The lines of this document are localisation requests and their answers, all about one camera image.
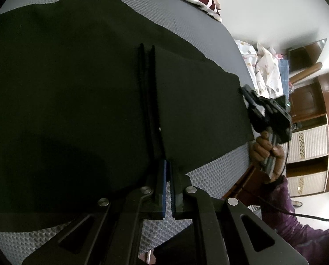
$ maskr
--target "device handle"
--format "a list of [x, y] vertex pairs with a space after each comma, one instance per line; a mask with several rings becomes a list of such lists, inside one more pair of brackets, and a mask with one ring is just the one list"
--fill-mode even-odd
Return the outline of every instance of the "device handle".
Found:
[[[269, 126], [266, 131], [269, 133], [269, 142], [273, 145], [273, 148], [277, 144], [277, 135], [273, 133], [273, 129]], [[272, 178], [273, 169], [275, 168], [276, 157], [270, 154], [268, 158], [260, 163], [261, 171], [266, 173], [269, 178]]]

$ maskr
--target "person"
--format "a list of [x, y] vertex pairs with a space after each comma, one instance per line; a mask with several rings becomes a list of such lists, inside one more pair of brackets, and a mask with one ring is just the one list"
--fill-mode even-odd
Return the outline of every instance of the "person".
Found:
[[[268, 178], [264, 187], [264, 200], [275, 207], [295, 212], [288, 191], [287, 178], [282, 175], [285, 163], [285, 154], [281, 146], [273, 148], [268, 141], [269, 133], [264, 131], [250, 147], [250, 159], [256, 169], [260, 169], [260, 162], [276, 156], [276, 163], [271, 180]], [[297, 217], [273, 210], [271, 206], [261, 203], [262, 220], [274, 229], [286, 242], [307, 259], [309, 265], [327, 265], [329, 258], [329, 229], [316, 230], [308, 225], [302, 225]]]

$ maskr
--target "white louvered panel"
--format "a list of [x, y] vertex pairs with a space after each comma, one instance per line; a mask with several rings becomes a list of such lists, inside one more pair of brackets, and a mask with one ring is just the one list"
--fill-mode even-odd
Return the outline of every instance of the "white louvered panel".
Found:
[[302, 196], [324, 192], [326, 174], [327, 172], [323, 171], [314, 174], [287, 178], [290, 195]]
[[329, 154], [329, 131], [327, 125], [304, 131], [305, 159]]
[[[285, 154], [287, 154], [287, 143], [281, 145]], [[293, 163], [300, 160], [299, 155], [299, 143], [298, 143], [298, 135], [296, 133], [292, 133], [291, 141], [289, 142], [289, 153], [287, 158], [287, 163]]]

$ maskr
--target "finger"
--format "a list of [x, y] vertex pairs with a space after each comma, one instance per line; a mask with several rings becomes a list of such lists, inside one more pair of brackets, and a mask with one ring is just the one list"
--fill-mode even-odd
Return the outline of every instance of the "finger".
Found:
[[263, 148], [259, 143], [253, 144], [253, 150], [257, 152], [260, 156], [262, 156], [264, 159], [270, 156], [270, 152]]
[[275, 146], [272, 149], [272, 153], [275, 157], [284, 159], [284, 151], [283, 151], [283, 148], [281, 146]]
[[264, 140], [262, 137], [258, 137], [256, 139], [256, 142], [258, 144], [260, 144], [267, 151], [270, 151], [271, 149], [273, 149], [273, 145], [268, 140]]
[[264, 140], [269, 140], [269, 136], [270, 136], [270, 134], [269, 134], [266, 130], [264, 130], [264, 131], [260, 134], [260, 136], [261, 136]]
[[250, 158], [253, 161], [253, 164], [256, 164], [256, 162], [260, 163], [265, 160], [260, 154], [258, 154], [256, 151], [252, 151], [250, 154]]

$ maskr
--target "blue cloth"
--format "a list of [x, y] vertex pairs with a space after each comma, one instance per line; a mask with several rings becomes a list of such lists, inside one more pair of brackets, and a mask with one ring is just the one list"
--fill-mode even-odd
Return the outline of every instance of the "blue cloth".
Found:
[[279, 60], [279, 70], [280, 70], [280, 76], [281, 76], [281, 82], [282, 82], [282, 90], [286, 98], [289, 97], [289, 63], [288, 60], [282, 59]]

